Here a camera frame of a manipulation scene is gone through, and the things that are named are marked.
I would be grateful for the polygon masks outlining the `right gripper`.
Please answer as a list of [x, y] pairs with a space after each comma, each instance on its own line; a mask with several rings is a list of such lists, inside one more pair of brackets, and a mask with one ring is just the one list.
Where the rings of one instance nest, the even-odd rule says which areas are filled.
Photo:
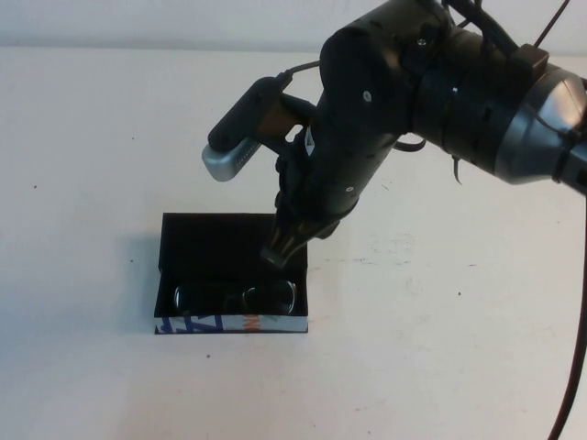
[[295, 137], [276, 167], [276, 218], [260, 255], [283, 269], [310, 240], [326, 239], [337, 229], [343, 219], [343, 188], [334, 181], [332, 166], [322, 161], [310, 126]]

